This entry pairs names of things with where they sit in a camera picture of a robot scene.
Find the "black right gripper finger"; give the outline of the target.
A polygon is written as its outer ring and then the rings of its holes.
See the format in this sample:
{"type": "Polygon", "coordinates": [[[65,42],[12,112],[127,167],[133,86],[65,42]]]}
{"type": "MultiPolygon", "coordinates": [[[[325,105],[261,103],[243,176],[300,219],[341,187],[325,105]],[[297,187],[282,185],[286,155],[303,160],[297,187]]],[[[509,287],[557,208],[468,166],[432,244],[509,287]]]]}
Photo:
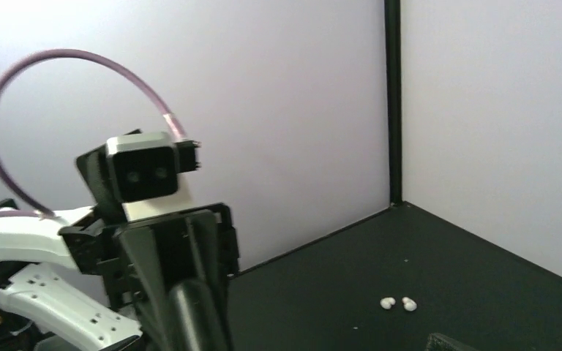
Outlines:
{"type": "Polygon", "coordinates": [[[478,351],[461,341],[442,333],[431,333],[427,337],[425,351],[478,351]]]}

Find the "black earbud charging case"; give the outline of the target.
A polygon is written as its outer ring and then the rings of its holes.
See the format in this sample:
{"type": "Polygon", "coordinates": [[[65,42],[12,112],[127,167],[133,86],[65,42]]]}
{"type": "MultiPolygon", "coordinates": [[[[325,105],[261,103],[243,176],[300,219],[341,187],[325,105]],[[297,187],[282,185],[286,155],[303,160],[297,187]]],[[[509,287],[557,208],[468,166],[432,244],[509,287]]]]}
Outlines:
{"type": "Polygon", "coordinates": [[[180,350],[230,349],[210,287],[197,279],[175,285],[168,294],[173,308],[180,350]]]}

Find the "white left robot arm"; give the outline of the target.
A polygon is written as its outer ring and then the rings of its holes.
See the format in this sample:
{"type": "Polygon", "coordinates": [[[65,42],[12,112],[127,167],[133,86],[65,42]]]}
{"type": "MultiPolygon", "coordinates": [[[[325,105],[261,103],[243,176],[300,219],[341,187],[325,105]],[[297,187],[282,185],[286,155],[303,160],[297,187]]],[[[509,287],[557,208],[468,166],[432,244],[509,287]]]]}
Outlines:
{"type": "Polygon", "coordinates": [[[222,203],[119,224],[91,206],[43,219],[0,203],[0,311],[78,350],[232,350],[238,272],[222,203]]]}

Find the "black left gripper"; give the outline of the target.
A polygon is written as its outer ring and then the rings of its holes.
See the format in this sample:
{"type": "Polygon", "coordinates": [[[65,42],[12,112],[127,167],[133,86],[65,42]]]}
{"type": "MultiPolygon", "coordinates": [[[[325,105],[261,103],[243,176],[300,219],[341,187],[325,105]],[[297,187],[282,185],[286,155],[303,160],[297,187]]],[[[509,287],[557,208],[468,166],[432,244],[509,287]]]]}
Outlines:
{"type": "Polygon", "coordinates": [[[95,214],[59,231],[80,271],[102,277],[112,310],[132,303],[159,350],[180,350],[168,294],[187,279],[206,283],[230,349],[228,281],[239,272],[239,245],[230,208],[215,203],[130,223],[95,214]]]}

